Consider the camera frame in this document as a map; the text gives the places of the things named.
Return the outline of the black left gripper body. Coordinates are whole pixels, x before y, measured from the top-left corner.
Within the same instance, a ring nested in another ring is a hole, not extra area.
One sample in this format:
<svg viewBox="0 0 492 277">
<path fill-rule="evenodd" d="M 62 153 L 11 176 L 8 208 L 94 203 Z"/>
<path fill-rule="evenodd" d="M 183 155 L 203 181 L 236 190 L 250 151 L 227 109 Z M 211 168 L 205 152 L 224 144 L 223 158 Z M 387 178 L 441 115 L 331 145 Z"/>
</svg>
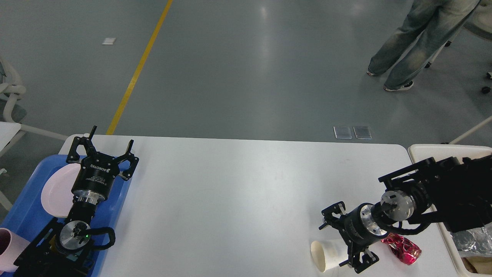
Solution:
<svg viewBox="0 0 492 277">
<path fill-rule="evenodd" d="M 71 189 L 74 202 L 98 204 L 109 198 L 116 176 L 120 173 L 116 157 L 106 154 L 86 156 L 71 154 L 71 163 L 80 164 L 79 173 Z"/>
</svg>

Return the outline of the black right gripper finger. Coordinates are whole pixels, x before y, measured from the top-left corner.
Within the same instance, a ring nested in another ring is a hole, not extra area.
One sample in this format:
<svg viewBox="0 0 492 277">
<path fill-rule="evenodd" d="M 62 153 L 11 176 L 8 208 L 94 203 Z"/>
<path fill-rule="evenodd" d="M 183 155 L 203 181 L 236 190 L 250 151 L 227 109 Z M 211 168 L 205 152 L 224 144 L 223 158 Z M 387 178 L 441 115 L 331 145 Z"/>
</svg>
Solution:
<svg viewBox="0 0 492 277">
<path fill-rule="evenodd" d="M 338 231 L 345 231 L 346 227 L 346 205 L 344 201 L 340 201 L 332 204 L 331 206 L 321 211 L 323 215 L 323 223 L 318 227 L 319 230 L 323 230 L 330 226 Z"/>
<path fill-rule="evenodd" d="M 349 242 L 347 246 L 348 258 L 338 264 L 339 267 L 348 266 L 357 274 L 363 272 L 379 261 L 379 257 L 370 251 L 368 245 Z"/>
</svg>

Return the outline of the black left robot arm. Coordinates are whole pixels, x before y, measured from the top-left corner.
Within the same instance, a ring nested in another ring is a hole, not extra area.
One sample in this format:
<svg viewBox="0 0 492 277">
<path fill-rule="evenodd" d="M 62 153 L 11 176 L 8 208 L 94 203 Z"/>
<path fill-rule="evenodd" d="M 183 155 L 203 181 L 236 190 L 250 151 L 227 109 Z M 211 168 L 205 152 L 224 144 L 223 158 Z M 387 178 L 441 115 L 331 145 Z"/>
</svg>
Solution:
<svg viewBox="0 0 492 277">
<path fill-rule="evenodd" d="M 66 156 L 78 168 L 69 182 L 69 211 L 50 219 L 15 258 L 15 277 L 89 277 L 115 244 L 114 226 L 139 158 L 131 151 L 134 140 L 117 157 L 97 151 L 95 131 L 74 137 Z"/>
</svg>

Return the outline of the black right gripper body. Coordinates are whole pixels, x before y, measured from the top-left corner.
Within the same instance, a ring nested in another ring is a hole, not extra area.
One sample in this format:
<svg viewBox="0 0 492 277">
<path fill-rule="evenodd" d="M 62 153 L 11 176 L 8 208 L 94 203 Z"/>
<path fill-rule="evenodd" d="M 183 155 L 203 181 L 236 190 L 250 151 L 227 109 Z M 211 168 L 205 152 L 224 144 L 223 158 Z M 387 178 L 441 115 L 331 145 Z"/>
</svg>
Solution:
<svg viewBox="0 0 492 277">
<path fill-rule="evenodd" d="M 373 204 L 363 203 L 345 215 L 343 240 L 349 248 L 367 248 L 389 235 L 389 232 L 374 220 L 373 209 Z"/>
</svg>

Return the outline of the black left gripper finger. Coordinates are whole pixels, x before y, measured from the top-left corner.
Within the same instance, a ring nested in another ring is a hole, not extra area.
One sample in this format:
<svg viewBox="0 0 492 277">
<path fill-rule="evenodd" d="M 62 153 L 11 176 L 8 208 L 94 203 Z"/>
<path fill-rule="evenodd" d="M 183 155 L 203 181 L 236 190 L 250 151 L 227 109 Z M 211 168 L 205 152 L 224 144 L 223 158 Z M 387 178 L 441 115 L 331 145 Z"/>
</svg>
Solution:
<svg viewBox="0 0 492 277">
<path fill-rule="evenodd" d="M 133 177 L 133 174 L 139 163 L 139 158 L 131 152 L 133 144 L 134 140 L 130 140 L 125 153 L 113 159 L 113 161 L 118 165 L 125 161 L 129 162 L 129 167 L 125 170 L 120 170 L 120 173 L 118 174 L 118 176 L 125 181 L 128 181 L 131 177 Z"/>
<path fill-rule="evenodd" d="M 92 142 L 96 130 L 97 125 L 94 125 L 88 137 L 74 137 L 66 158 L 68 164 L 86 164 L 89 163 L 89 161 L 96 163 L 100 162 L 100 154 Z M 84 147 L 86 158 L 81 159 L 81 156 L 77 151 L 79 146 Z"/>
</svg>

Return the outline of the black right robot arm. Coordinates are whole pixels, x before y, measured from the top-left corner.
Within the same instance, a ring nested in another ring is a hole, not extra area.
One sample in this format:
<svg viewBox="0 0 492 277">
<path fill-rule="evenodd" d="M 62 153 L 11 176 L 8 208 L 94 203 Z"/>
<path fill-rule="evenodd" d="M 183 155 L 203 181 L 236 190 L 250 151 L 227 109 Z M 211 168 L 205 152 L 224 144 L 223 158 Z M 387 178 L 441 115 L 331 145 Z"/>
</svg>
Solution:
<svg viewBox="0 0 492 277">
<path fill-rule="evenodd" d="M 347 258 L 339 266 L 349 266 L 357 274 L 379 261 L 369 250 L 387 240 L 397 256 L 416 250 L 404 241 L 433 223 L 443 223 L 452 233 L 491 223 L 491 156 L 459 161 L 433 157 L 380 177 L 386 187 L 378 203 L 362 203 L 351 212 L 340 201 L 321 211 L 319 227 L 334 228 L 347 247 Z"/>
</svg>

